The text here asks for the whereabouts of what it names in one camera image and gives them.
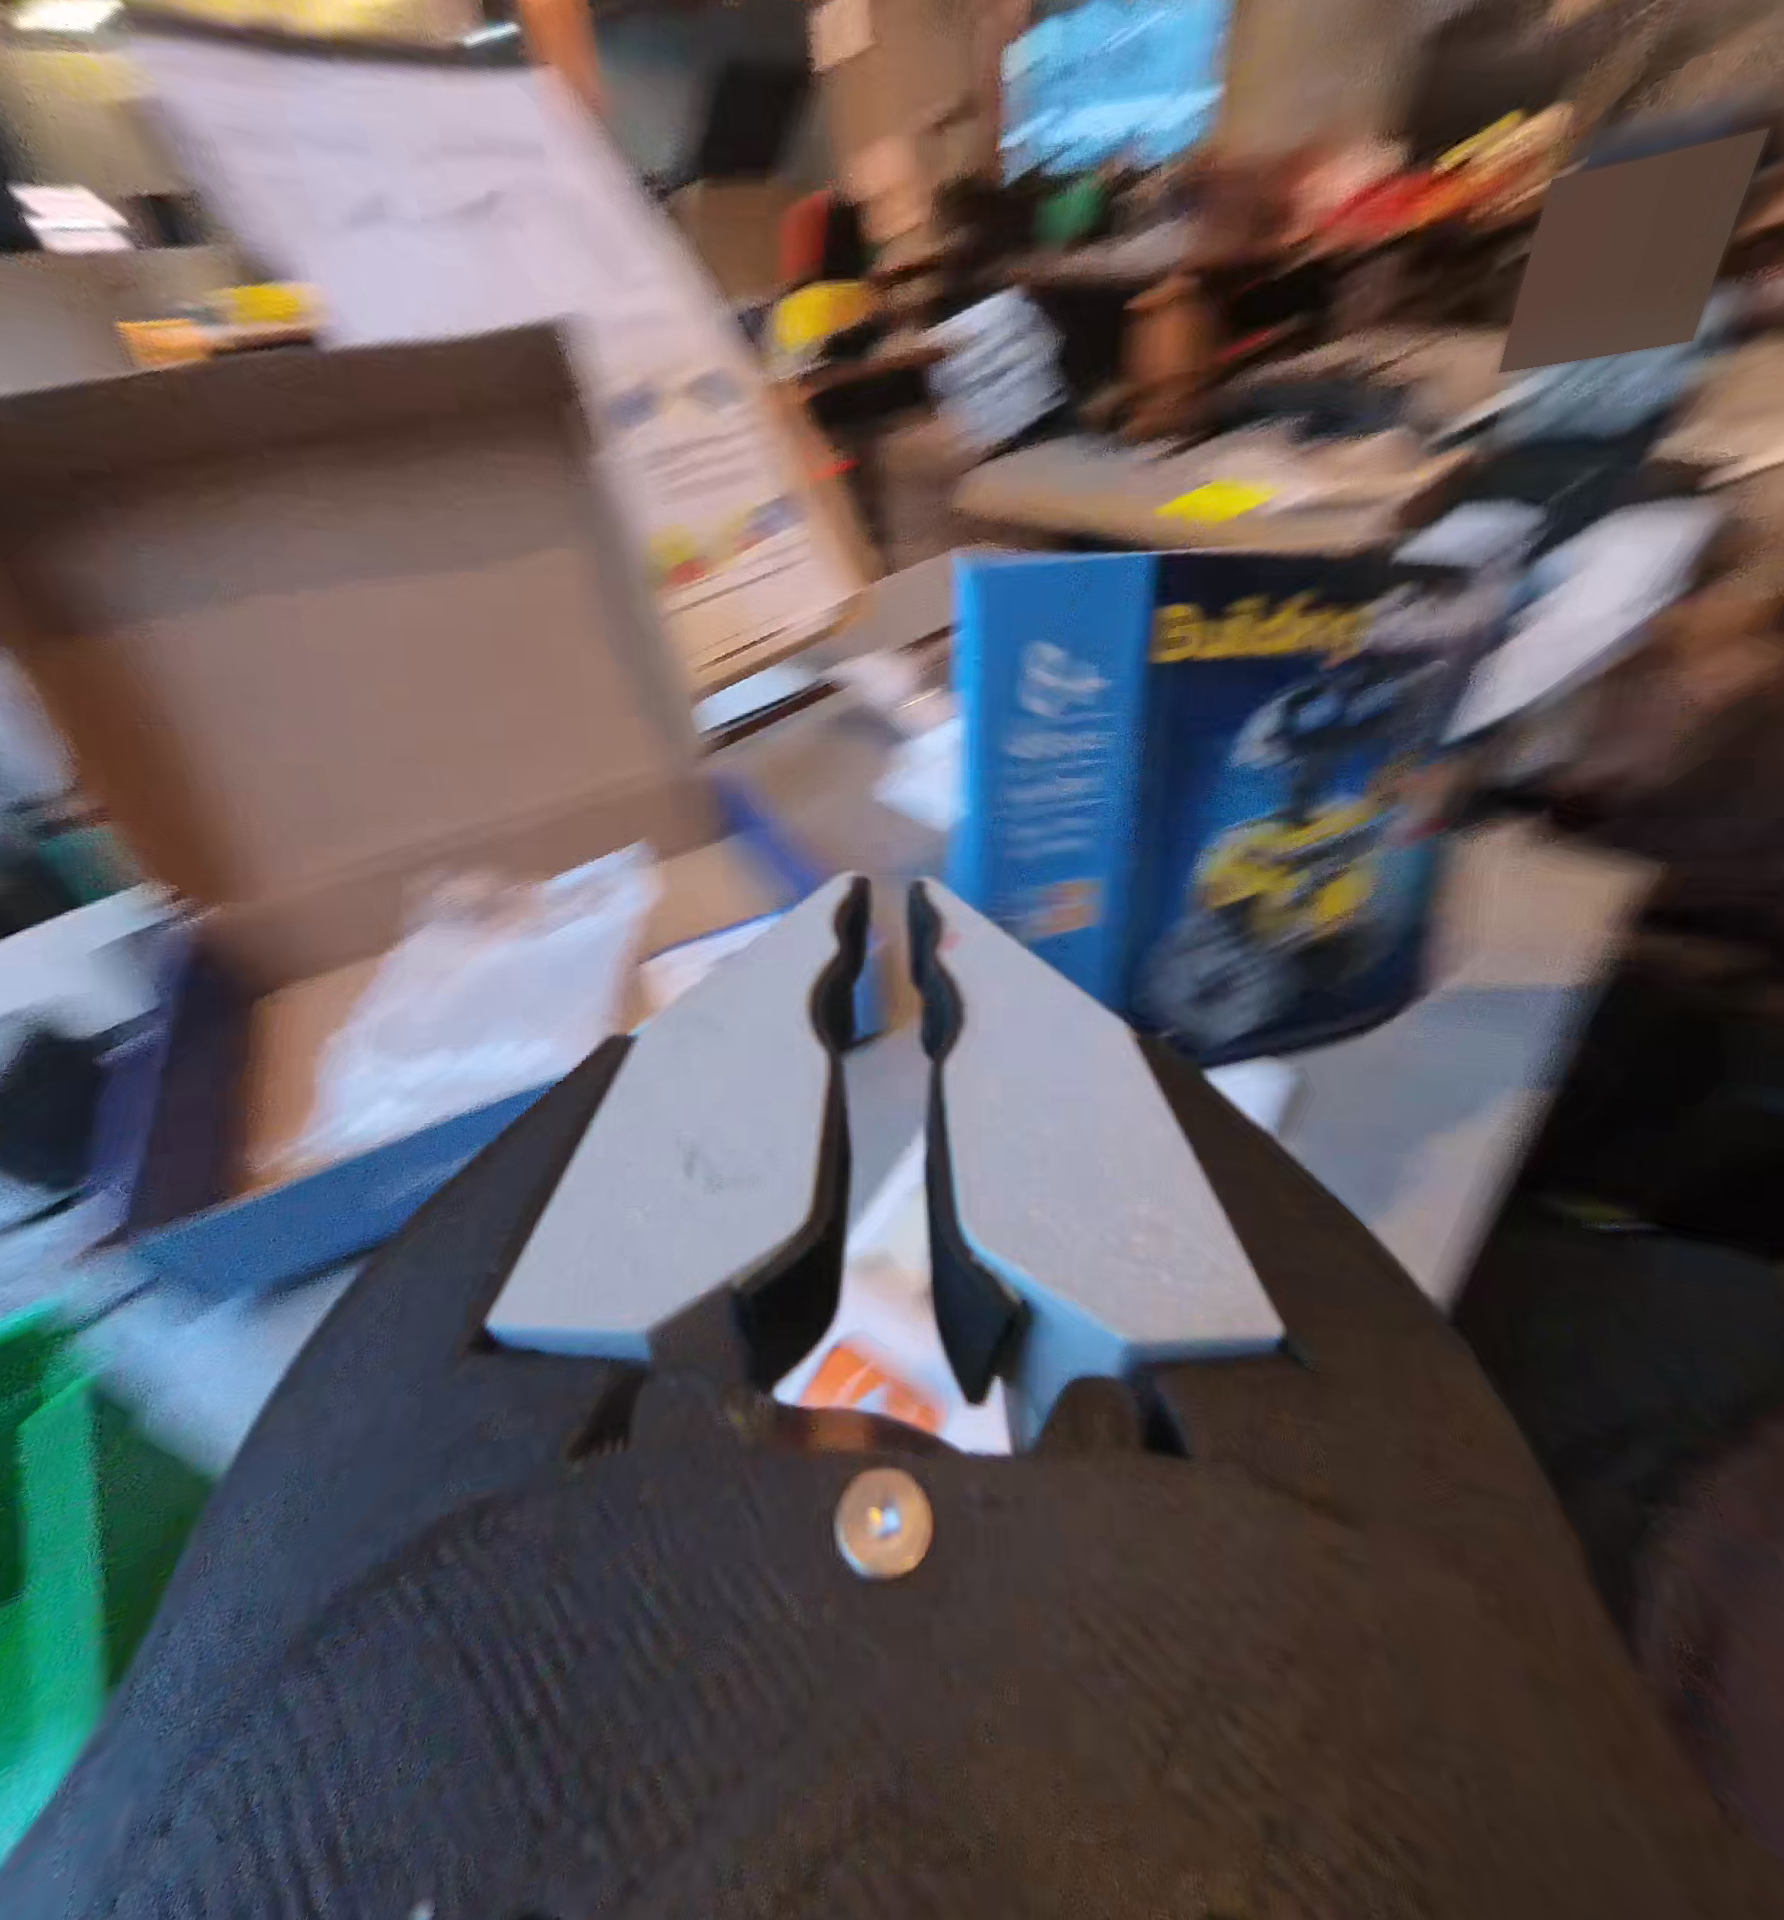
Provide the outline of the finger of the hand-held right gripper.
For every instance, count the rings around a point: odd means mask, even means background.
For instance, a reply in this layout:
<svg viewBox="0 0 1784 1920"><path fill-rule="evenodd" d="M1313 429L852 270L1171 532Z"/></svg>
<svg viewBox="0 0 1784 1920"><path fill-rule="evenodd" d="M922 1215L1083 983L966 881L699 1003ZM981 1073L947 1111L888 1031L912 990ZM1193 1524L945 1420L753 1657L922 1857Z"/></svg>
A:
<svg viewBox="0 0 1784 1920"><path fill-rule="evenodd" d="M1429 596L1516 596L1543 541L1538 508L1453 508L1394 550L1394 565Z"/></svg>
<svg viewBox="0 0 1784 1920"><path fill-rule="evenodd" d="M1599 679L1691 585L1724 508L1625 508L1536 565L1536 592L1506 620L1447 722L1466 742Z"/></svg>

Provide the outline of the green bin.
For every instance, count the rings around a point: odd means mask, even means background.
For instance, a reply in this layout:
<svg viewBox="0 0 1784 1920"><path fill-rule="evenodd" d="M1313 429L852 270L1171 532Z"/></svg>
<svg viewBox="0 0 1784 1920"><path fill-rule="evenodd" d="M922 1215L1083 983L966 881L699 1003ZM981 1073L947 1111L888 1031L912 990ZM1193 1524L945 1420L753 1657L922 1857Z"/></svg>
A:
<svg viewBox="0 0 1784 1920"><path fill-rule="evenodd" d="M92 1738L211 1491L111 1403L60 1311L0 1317L0 1865Z"/></svg>

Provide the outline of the grey background table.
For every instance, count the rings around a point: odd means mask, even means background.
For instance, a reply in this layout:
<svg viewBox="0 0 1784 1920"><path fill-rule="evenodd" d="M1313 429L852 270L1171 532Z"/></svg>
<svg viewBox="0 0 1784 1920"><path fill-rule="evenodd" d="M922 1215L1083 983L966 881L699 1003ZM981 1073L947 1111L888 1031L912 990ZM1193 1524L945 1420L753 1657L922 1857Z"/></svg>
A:
<svg viewBox="0 0 1784 1920"><path fill-rule="evenodd" d="M974 541L1004 544L1334 558L1394 547L1468 465L1466 447L1431 448L1404 428L1320 443L1243 429L1191 447L1060 437L976 466L955 512ZM1223 527L1156 515L1215 480L1270 484L1282 496Z"/></svg>

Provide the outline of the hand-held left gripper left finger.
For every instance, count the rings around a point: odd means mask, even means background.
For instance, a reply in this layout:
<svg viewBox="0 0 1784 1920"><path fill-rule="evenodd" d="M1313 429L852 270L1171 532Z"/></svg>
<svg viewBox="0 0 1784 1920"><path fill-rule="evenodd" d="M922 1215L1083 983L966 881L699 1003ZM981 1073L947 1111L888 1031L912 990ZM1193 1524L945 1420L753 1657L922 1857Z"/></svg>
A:
<svg viewBox="0 0 1784 1920"><path fill-rule="evenodd" d="M625 1041L488 1314L500 1356L775 1388L831 1330L871 883L836 875Z"/></svg>

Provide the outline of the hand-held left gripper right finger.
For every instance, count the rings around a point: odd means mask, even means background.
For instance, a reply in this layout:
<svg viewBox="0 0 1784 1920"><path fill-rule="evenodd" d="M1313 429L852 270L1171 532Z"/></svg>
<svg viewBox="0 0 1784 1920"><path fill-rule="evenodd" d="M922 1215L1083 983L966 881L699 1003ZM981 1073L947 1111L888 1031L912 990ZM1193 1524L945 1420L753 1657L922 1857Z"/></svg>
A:
<svg viewBox="0 0 1784 1920"><path fill-rule="evenodd" d="M1266 1356L1287 1328L1141 1039L947 886L907 894L929 1289L1015 1451L1077 1381Z"/></svg>

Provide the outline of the blue cardboard kit box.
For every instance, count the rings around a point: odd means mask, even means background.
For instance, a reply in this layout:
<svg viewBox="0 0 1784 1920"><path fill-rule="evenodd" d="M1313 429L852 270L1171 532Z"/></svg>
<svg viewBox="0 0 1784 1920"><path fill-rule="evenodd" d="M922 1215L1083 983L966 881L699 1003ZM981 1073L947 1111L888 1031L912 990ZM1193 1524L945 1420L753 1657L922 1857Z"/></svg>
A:
<svg viewBox="0 0 1784 1920"><path fill-rule="evenodd" d="M122 1236L199 1299L364 1259L561 1078L280 1177L423 883L655 851L652 953L824 883L714 774L546 325L0 394L0 642L189 915Z"/></svg>

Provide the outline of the clear bubble wrap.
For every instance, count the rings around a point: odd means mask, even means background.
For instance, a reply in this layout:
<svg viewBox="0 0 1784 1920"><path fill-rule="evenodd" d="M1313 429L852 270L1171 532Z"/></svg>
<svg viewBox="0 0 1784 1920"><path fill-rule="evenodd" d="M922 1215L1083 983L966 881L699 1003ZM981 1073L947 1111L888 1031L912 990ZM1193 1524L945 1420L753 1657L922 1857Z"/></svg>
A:
<svg viewBox="0 0 1784 1920"><path fill-rule="evenodd" d="M433 883L320 1054L301 1151L353 1157L561 1080L614 1031L660 893L642 842Z"/></svg>

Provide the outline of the blue robot picture booklet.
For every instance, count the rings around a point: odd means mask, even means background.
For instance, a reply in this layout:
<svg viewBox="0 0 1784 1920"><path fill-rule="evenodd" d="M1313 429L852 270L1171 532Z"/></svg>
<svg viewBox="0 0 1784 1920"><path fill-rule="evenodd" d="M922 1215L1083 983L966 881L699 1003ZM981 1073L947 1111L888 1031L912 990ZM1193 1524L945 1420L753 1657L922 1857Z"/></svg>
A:
<svg viewBox="0 0 1784 1920"><path fill-rule="evenodd" d="M1421 787L1486 637L1468 572L968 550L955 620L956 896L1209 1068L1409 1003Z"/></svg>

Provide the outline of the printed sheet on board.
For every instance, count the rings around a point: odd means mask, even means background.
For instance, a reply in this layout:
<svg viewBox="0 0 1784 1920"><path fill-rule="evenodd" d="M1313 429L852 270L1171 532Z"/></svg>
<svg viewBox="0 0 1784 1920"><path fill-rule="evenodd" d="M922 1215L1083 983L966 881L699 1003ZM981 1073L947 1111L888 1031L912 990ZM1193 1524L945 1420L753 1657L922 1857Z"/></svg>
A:
<svg viewBox="0 0 1784 1920"><path fill-rule="evenodd" d="M864 563L706 263L527 60L129 13L181 166L346 348L540 325L678 661L706 693L831 637Z"/></svg>

